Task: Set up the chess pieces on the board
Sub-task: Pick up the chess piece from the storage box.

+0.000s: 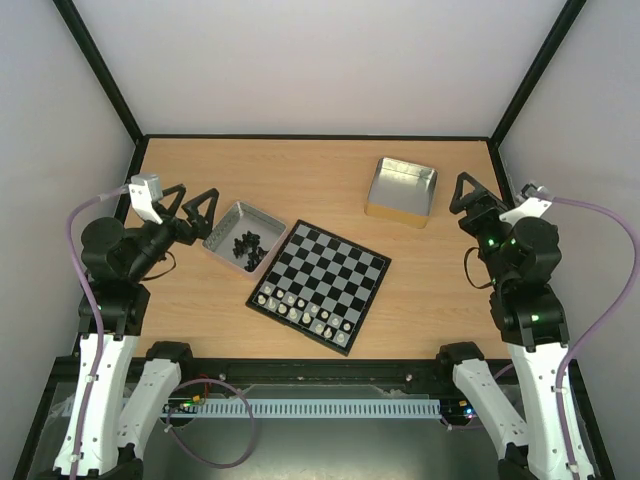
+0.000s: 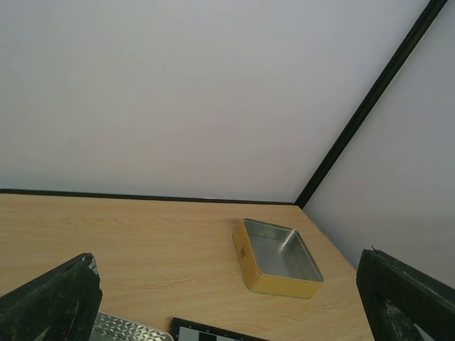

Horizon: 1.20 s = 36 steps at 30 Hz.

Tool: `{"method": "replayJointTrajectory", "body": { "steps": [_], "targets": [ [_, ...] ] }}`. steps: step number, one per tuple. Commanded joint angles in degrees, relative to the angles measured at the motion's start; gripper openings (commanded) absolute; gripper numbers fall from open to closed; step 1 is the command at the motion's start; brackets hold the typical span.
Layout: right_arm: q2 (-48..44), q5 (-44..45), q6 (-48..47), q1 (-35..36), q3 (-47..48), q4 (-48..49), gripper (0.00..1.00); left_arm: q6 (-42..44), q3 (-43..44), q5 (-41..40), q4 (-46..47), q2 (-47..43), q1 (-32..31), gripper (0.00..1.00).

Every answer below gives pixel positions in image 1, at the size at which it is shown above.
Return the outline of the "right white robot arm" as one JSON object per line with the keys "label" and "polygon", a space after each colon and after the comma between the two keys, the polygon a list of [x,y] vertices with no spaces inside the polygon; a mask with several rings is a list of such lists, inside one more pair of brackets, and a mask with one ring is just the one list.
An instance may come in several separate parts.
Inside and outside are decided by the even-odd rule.
{"label": "right white robot arm", "polygon": [[473,237],[489,274],[490,313],[508,348],[523,409],[511,404],[473,342],[441,347],[438,384],[460,391],[493,442],[502,479],[594,479],[580,433],[566,367],[569,333],[549,281],[562,255],[555,225],[543,219],[550,201],[532,184],[509,208],[475,178],[456,179],[450,211]]}

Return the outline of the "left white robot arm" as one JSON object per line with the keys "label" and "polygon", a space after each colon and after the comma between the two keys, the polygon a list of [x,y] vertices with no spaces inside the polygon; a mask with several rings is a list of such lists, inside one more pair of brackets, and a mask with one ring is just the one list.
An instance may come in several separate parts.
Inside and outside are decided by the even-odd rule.
{"label": "left white robot arm", "polygon": [[127,228],[100,217],[70,251],[84,292],[78,307],[79,373],[64,440],[41,479],[140,479],[144,451],[164,405],[189,370],[186,343],[161,341],[148,352],[131,396],[124,387],[150,300],[145,286],[176,244],[191,246],[212,231],[219,192],[185,200],[182,184],[163,189],[140,176],[88,200],[93,206],[127,194],[143,223]]}

